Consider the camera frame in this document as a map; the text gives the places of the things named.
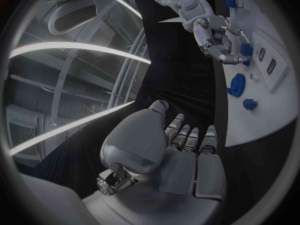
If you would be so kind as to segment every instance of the curved light strip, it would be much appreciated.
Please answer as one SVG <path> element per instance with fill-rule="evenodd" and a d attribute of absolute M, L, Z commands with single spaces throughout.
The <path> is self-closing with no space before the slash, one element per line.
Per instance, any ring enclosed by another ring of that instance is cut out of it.
<path fill-rule="evenodd" d="M 124 2 L 122 0 L 116 0 L 116 1 L 119 2 L 120 4 L 124 5 L 126 8 L 130 9 L 132 12 L 134 12 L 136 15 L 138 15 L 141 19 L 143 19 L 141 14 L 139 12 L 137 12 L 135 9 L 133 9 L 132 6 L 129 6 L 126 2 Z"/>
<path fill-rule="evenodd" d="M 44 141 L 45 139 L 48 139 L 48 138 L 51 138 L 57 134 L 60 134 L 66 130 L 69 130 L 69 129 L 72 129 L 74 127 L 77 127 L 81 124 L 84 124 L 84 123 L 87 123 L 91 120 L 94 120 L 94 119 L 98 119 L 98 118 L 101 118 L 107 114 L 110 114 L 112 112 L 115 112 L 129 104 L 132 104 L 134 101 L 131 101 L 131 102 L 128 102 L 126 104 L 123 104 L 123 105 L 120 105 L 120 106 L 116 106 L 114 108 L 111 108 L 111 109 L 108 109 L 108 110 L 105 110 L 105 111 L 101 111 L 101 112 L 98 112 L 96 114 L 93 114 L 93 115 L 90 115 L 90 116 L 86 116 L 82 119 L 79 119 L 79 120 L 76 120 L 76 121 L 73 121 L 73 122 L 70 122 L 66 125 L 63 125 L 63 126 L 60 126 L 52 131 L 49 131 L 49 132 L 46 132 L 44 134 L 41 134 L 39 136 L 36 136 L 30 140 L 27 140 L 21 144 L 19 144 L 18 146 L 15 146 L 14 148 L 12 148 L 11 150 L 8 151 L 9 155 L 12 156 L 12 155 L 15 155 L 16 153 L 19 153 L 21 152 L 22 150 L 24 149 L 27 149 L 41 141 Z"/>
<path fill-rule="evenodd" d="M 12 50 L 9 55 L 9 58 L 13 58 L 17 55 L 24 54 L 27 52 L 42 50 L 42 49 L 86 49 L 86 50 L 99 51 L 99 52 L 104 52 L 109 54 L 116 54 L 126 58 L 131 58 L 147 64 L 151 64 L 151 61 L 147 59 L 129 54 L 127 52 L 108 48 L 105 46 L 97 46 L 97 45 L 79 43 L 79 42 L 62 42 L 62 41 L 41 42 L 41 43 L 34 43 L 26 46 L 21 46 Z"/>

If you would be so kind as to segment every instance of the white light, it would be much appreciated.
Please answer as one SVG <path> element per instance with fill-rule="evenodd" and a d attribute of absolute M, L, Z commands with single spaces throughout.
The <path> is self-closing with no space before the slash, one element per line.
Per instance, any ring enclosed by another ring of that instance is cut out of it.
<path fill-rule="evenodd" d="M 99 51 L 99 52 L 104 52 L 109 54 L 116 54 L 126 58 L 131 58 L 147 64 L 151 64 L 151 61 L 147 59 L 129 54 L 127 52 L 108 48 L 105 46 L 97 46 L 97 45 L 79 43 L 79 42 L 62 42 L 62 41 L 41 42 L 41 43 L 34 43 L 26 46 L 21 46 L 12 50 L 9 55 L 9 58 L 13 58 L 17 55 L 24 54 L 27 52 L 42 50 L 42 49 L 86 49 L 86 50 Z"/>
<path fill-rule="evenodd" d="M 31 146 L 33 146 L 33 145 L 41 142 L 41 141 L 44 141 L 45 139 L 51 138 L 51 137 L 53 137 L 53 136 L 55 136 L 57 134 L 60 134 L 60 133 L 62 133 L 64 131 L 72 129 L 74 127 L 77 127 L 77 126 L 79 126 L 81 124 L 87 123 L 87 122 L 89 122 L 91 120 L 101 118 L 101 117 L 103 117 L 103 116 L 105 116 L 107 114 L 110 114 L 112 112 L 115 112 L 115 111 L 117 111 L 117 110 L 119 110 L 119 109 L 121 109 L 121 108 L 129 105 L 129 104 L 132 104 L 133 102 L 134 101 L 131 101 L 131 102 L 128 102 L 126 104 L 123 104 L 123 105 L 120 105 L 120 106 L 116 106 L 116 107 L 108 109 L 106 111 L 101 111 L 101 112 L 98 112 L 96 114 L 93 114 L 93 115 L 84 117 L 82 119 L 79 119 L 77 121 L 70 122 L 70 123 L 68 123 L 66 125 L 60 126 L 60 127 L 56 128 L 56 129 L 54 129 L 52 131 L 49 131 L 49 132 L 46 132 L 46 133 L 41 134 L 39 136 L 36 136 L 36 137 L 34 137 L 34 138 L 30 139 L 30 140 L 27 140 L 27 141 L 19 144 L 18 146 L 15 146 L 8 153 L 9 153 L 10 156 L 12 156 L 12 155 L 14 155 L 16 153 L 21 152 L 24 149 L 27 149 L 27 148 L 29 148 L 29 147 L 31 147 Z"/>
<path fill-rule="evenodd" d="M 126 2 L 122 1 L 122 0 L 116 0 L 118 1 L 120 4 L 124 5 L 126 8 L 130 9 L 132 12 L 134 12 L 136 15 L 138 15 L 141 19 L 142 16 L 140 13 L 138 13 L 136 10 L 134 10 L 131 6 L 129 6 Z"/>

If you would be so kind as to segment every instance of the robotic arm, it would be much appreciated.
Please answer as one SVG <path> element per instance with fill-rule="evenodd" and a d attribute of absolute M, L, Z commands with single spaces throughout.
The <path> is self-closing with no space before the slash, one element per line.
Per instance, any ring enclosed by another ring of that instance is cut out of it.
<path fill-rule="evenodd" d="M 222 34 L 229 31 L 239 36 L 242 43 L 250 46 L 250 41 L 245 33 L 236 25 L 230 23 L 222 16 L 214 14 L 206 0 L 155 0 L 162 6 L 168 6 L 178 15 L 178 22 L 190 33 L 193 33 L 200 50 L 209 57 L 223 64 L 239 64 L 246 62 L 250 57 L 231 54 L 231 41 Z"/>

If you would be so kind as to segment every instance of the blue knob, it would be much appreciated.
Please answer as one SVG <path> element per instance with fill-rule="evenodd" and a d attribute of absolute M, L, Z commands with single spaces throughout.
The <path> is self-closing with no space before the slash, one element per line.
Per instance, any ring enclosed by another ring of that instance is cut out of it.
<path fill-rule="evenodd" d="M 226 89 L 226 92 L 234 97 L 239 97 L 243 94 L 246 87 L 246 79 L 243 74 L 238 73 L 231 80 L 230 88 Z"/>
<path fill-rule="evenodd" d="M 256 106 L 258 105 L 258 103 L 256 101 L 253 101 L 253 99 L 245 99 L 242 102 L 242 105 L 244 106 L 245 109 L 247 110 L 253 110 L 256 108 Z"/>

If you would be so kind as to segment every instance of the led light strip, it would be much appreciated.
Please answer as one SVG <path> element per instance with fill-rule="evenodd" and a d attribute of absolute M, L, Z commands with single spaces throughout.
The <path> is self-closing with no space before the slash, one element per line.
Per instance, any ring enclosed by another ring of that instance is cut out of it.
<path fill-rule="evenodd" d="M 60 127 L 56 128 L 56 129 L 54 129 L 52 131 L 49 131 L 49 132 L 46 132 L 46 133 L 41 134 L 39 136 L 36 136 L 36 137 L 34 137 L 34 138 L 30 139 L 30 140 L 27 140 L 27 141 L 25 141 L 25 142 L 23 142 L 23 143 L 15 146 L 14 148 L 12 148 L 11 150 L 8 151 L 8 154 L 10 156 L 12 156 L 12 155 L 14 155 L 16 153 L 21 152 L 24 149 L 27 149 L 27 148 L 29 148 L 29 147 L 31 147 L 31 146 L 33 146 L 33 145 L 41 142 L 41 141 L 44 141 L 45 139 L 51 138 L 51 137 L 53 137 L 53 136 L 55 136 L 57 134 L 60 134 L 60 133 L 62 133 L 64 131 L 66 131 L 66 130 L 72 129 L 74 127 L 77 127 L 77 126 L 79 126 L 81 124 L 84 124 L 84 123 L 87 123 L 89 121 L 92 121 L 94 119 L 101 118 L 101 117 L 103 117 L 103 116 L 105 116 L 107 114 L 110 114 L 112 112 L 115 112 L 115 111 L 117 111 L 117 110 L 119 110 L 119 109 L 121 109 L 121 108 L 129 105 L 129 104 L 132 104 L 133 102 L 134 101 L 131 101 L 131 102 L 128 102 L 126 104 L 123 104 L 123 105 L 120 105 L 120 106 L 116 106 L 116 107 L 113 107 L 111 109 L 108 109 L 108 110 L 105 110 L 105 111 L 101 111 L 101 112 L 98 112 L 96 114 L 93 114 L 93 115 L 90 115 L 90 116 L 86 116 L 86 117 L 84 117 L 82 119 L 70 122 L 70 123 L 68 123 L 66 125 L 60 126 Z"/>
<path fill-rule="evenodd" d="M 9 58 L 13 58 L 17 55 L 24 54 L 31 51 L 36 50 L 42 50 L 42 49 L 86 49 L 86 50 L 92 50 L 92 51 L 99 51 L 109 54 L 116 54 L 123 57 L 135 59 L 147 64 L 151 64 L 151 61 L 141 58 L 139 56 L 135 56 L 132 54 L 129 54 L 127 52 L 115 50 L 112 48 L 108 48 L 105 46 L 97 46 L 92 44 L 86 44 L 86 43 L 79 43 L 79 42 L 62 42 L 62 41 L 54 41 L 54 42 L 41 42 L 41 43 L 34 43 L 26 46 L 18 47 L 11 51 Z"/>
<path fill-rule="evenodd" d="M 139 12 L 137 12 L 135 9 L 133 9 L 131 6 L 129 6 L 126 2 L 122 1 L 122 0 L 116 0 L 117 2 L 119 2 L 120 4 L 124 5 L 126 8 L 130 9 L 132 12 L 134 12 L 136 15 L 138 15 L 141 19 L 142 16 Z"/>

